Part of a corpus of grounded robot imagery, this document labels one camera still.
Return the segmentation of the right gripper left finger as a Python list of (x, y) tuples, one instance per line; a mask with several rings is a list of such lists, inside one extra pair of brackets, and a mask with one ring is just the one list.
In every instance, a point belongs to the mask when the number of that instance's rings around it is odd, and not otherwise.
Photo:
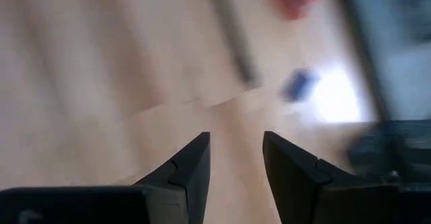
[(210, 162), (202, 132), (130, 186), (2, 190), (0, 224), (203, 224)]

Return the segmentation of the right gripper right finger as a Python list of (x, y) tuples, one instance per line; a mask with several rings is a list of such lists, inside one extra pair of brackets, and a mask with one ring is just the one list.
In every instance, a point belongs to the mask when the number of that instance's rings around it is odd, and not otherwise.
[(431, 224), (431, 183), (361, 178), (272, 131), (263, 159), (282, 224)]

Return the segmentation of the small purple-blue eraser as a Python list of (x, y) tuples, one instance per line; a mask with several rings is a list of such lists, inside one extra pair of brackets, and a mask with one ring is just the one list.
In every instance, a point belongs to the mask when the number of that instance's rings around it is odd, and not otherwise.
[(281, 85), (280, 96), (287, 102), (304, 101), (312, 92), (319, 76), (309, 68), (294, 69)]

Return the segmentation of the black mesh desk organizer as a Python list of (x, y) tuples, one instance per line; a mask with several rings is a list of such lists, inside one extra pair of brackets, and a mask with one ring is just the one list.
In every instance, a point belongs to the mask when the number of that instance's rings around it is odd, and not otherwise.
[(357, 176), (384, 183), (431, 184), (431, 120), (390, 120), (346, 150)]

